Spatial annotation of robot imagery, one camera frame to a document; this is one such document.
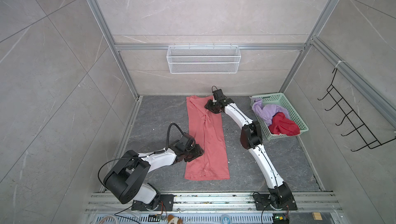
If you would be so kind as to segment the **pink t shirt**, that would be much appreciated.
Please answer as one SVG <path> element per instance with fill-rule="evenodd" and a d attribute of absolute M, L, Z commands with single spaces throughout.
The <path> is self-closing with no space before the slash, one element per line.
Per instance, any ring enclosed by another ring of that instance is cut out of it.
<path fill-rule="evenodd" d="M 187 180 L 230 179 L 222 116 L 205 108 L 209 100 L 212 100 L 212 97 L 186 98 L 189 134 L 204 150 L 202 156 L 187 163 L 185 171 Z"/>

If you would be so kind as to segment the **lilac t shirt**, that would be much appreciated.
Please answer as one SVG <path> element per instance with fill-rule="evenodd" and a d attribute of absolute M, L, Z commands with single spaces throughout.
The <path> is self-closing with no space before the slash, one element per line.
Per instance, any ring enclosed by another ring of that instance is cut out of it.
<path fill-rule="evenodd" d="M 290 119 L 290 115 L 287 109 L 277 104 L 263 104 L 262 99 L 252 99 L 253 112 L 258 115 L 267 126 L 272 125 L 272 119 L 277 113 L 283 113 L 287 119 Z"/>

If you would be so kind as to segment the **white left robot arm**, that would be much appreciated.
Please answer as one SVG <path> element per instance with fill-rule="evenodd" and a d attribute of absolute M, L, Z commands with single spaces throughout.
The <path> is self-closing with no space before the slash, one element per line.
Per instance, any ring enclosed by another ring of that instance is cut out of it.
<path fill-rule="evenodd" d="M 122 203 L 138 201 L 154 209 L 159 204 L 160 192 L 145 179 L 148 173 L 179 162 L 191 162 L 204 154 L 194 142 L 187 147 L 179 140 L 170 148 L 149 153 L 127 151 L 102 180 L 102 185 Z"/>

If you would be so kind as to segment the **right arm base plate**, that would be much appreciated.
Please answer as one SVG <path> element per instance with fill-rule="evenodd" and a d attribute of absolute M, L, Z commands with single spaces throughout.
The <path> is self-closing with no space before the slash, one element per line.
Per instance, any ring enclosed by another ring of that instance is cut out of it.
<path fill-rule="evenodd" d="M 282 198 L 279 200 L 271 194 L 254 193 L 252 197 L 258 211 L 296 211 L 298 209 L 293 196 L 289 199 Z"/>

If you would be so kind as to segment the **dark red t shirt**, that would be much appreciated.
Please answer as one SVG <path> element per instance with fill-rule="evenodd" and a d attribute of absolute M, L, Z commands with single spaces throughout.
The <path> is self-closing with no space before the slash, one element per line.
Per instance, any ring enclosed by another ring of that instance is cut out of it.
<path fill-rule="evenodd" d="M 289 120 L 284 113 L 278 112 L 272 118 L 272 124 L 268 127 L 269 131 L 275 135 L 295 136 L 300 134 L 299 126 Z"/>

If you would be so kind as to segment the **green plastic basket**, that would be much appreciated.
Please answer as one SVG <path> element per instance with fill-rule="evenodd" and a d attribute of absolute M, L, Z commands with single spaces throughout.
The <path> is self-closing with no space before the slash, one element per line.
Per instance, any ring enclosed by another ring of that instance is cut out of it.
<path fill-rule="evenodd" d="M 305 124 L 305 122 L 302 120 L 302 118 L 299 116 L 297 111 L 294 109 L 292 104 L 289 102 L 289 100 L 286 98 L 286 96 L 283 93 L 255 95 L 255 96 L 251 96 L 250 99 L 251 99 L 251 106 L 253 106 L 257 102 L 260 102 L 260 107 L 264 107 L 268 104 L 274 104 L 279 107 L 282 107 L 283 109 L 288 111 L 289 119 L 298 125 L 300 129 L 300 134 L 307 132 L 309 130 L 308 126 Z M 274 140 L 278 138 L 287 137 L 286 134 L 271 133 L 265 120 L 262 119 L 262 117 L 256 112 L 254 113 L 257 118 L 257 121 L 260 123 L 262 127 L 262 133 L 264 134 L 264 137 L 267 140 Z"/>

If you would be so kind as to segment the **aluminium rail frame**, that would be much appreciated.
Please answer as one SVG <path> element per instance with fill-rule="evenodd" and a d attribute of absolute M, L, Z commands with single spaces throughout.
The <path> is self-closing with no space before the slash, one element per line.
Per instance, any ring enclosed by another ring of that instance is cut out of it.
<path fill-rule="evenodd" d="M 223 193 L 176 193 L 172 211 L 167 213 L 237 213 L 259 212 L 256 209 L 253 192 L 223 192 Z M 294 192 L 298 209 L 296 211 L 264 211 L 266 213 L 296 212 L 296 213 L 342 213 L 343 210 L 332 192 Z"/>

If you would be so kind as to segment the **brown white round object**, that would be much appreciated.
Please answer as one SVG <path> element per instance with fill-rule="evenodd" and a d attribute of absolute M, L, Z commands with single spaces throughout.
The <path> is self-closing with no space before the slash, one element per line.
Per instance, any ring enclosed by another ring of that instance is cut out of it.
<path fill-rule="evenodd" d="M 168 215 L 167 221 L 168 221 L 168 224 L 183 224 L 183 220 L 179 217 L 174 216 L 174 215 Z"/>

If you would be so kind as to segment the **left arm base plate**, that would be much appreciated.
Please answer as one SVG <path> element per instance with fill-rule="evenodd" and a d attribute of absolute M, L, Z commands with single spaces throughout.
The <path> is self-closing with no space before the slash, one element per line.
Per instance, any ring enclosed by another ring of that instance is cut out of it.
<path fill-rule="evenodd" d="M 137 211 L 172 211 L 174 205 L 174 195 L 157 195 L 150 203 L 134 201 L 131 210 Z"/>

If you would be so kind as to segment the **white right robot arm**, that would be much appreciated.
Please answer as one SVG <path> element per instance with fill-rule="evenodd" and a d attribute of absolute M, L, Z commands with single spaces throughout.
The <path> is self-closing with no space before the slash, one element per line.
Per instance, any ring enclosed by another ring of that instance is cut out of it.
<path fill-rule="evenodd" d="M 247 117 L 230 98 L 210 98 L 205 108 L 214 114 L 227 114 L 241 129 L 241 145 L 253 156 L 264 175 L 270 207 L 275 210 L 296 210 L 297 204 L 292 191 L 277 172 L 264 148 L 259 122 Z"/>

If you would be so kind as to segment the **green electronics board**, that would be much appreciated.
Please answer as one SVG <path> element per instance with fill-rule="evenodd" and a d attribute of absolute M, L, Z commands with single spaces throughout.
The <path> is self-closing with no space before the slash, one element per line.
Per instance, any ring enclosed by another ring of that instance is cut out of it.
<path fill-rule="evenodd" d="M 274 224 L 289 224 L 289 218 L 284 214 L 273 214 L 273 223 Z"/>

